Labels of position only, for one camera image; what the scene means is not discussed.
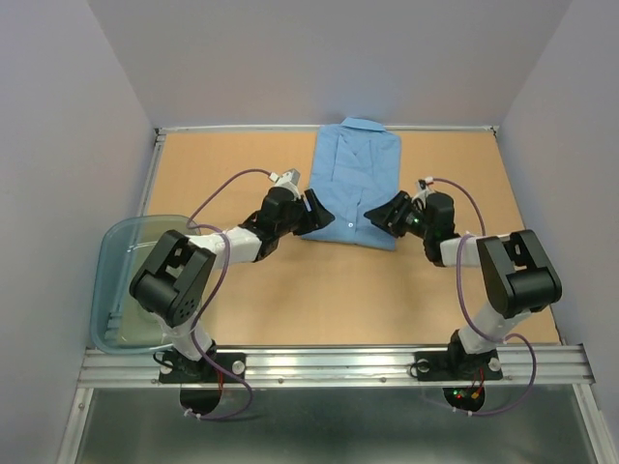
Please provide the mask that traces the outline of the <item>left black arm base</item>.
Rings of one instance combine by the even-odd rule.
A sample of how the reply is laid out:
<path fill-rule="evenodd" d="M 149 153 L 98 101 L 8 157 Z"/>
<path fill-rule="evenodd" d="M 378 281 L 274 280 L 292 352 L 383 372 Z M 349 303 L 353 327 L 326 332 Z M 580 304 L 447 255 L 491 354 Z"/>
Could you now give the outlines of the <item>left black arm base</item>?
<path fill-rule="evenodd" d="M 234 365 L 245 364 L 247 356 L 241 352 L 217 352 L 210 353 L 211 359 L 219 366 L 234 372 Z M 219 375 L 204 359 L 191 361 L 183 357 L 176 350 L 156 352 L 153 360 L 159 365 L 159 382 L 161 384 L 216 384 Z"/>

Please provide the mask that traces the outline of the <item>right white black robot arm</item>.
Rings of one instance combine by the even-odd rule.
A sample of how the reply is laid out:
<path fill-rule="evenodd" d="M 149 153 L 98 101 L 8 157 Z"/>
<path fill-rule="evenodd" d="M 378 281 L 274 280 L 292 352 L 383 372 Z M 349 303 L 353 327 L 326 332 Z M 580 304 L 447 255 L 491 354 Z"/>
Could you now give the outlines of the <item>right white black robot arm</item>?
<path fill-rule="evenodd" d="M 455 203 L 443 192 L 410 196 L 401 191 L 366 212 L 372 225 L 400 238 L 420 238 L 429 262 L 480 269 L 486 302 L 475 315 L 465 312 L 443 351 L 417 352 L 411 374 L 421 382 L 465 382 L 502 378 L 497 348 L 532 314 L 560 300 L 562 283 L 537 235 L 531 230 L 475 237 L 456 232 Z"/>

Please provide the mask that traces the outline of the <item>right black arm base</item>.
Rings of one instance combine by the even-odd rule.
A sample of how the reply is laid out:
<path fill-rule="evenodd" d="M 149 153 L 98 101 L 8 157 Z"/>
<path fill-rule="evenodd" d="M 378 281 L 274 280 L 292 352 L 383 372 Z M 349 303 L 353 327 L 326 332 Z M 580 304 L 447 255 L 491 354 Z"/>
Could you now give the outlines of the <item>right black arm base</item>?
<path fill-rule="evenodd" d="M 464 355 L 458 360 L 446 351 L 419 351 L 414 354 L 409 374 L 421 382 L 466 382 L 481 376 L 490 381 L 503 379 L 496 351 Z"/>

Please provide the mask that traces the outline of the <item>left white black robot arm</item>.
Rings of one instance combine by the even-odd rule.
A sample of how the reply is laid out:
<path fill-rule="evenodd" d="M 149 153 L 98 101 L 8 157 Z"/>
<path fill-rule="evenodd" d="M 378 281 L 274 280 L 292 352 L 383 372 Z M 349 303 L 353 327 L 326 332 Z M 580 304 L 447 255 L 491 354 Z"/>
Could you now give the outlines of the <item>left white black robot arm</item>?
<path fill-rule="evenodd" d="M 156 358 L 159 381 L 215 383 L 223 377 L 214 362 L 217 345 L 199 325 L 212 301 L 202 297 L 213 271 L 225 276 L 233 264 L 261 261 L 277 249 L 281 237 L 306 235 L 334 220 L 313 190 L 272 187 L 260 208 L 236 227 L 197 236 L 164 232 L 129 287 L 131 297 L 171 339 L 172 348 Z"/>

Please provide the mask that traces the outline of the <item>light blue long sleeve shirt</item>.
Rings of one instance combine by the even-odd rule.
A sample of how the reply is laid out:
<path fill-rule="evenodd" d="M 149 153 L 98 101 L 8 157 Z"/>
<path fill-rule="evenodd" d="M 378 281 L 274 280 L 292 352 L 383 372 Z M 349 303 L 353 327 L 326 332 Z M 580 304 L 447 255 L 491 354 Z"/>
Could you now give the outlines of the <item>light blue long sleeve shirt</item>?
<path fill-rule="evenodd" d="M 399 192 L 401 140 L 372 120 L 347 117 L 318 131 L 309 187 L 335 220 L 305 240 L 393 251 L 396 239 L 365 213 Z"/>

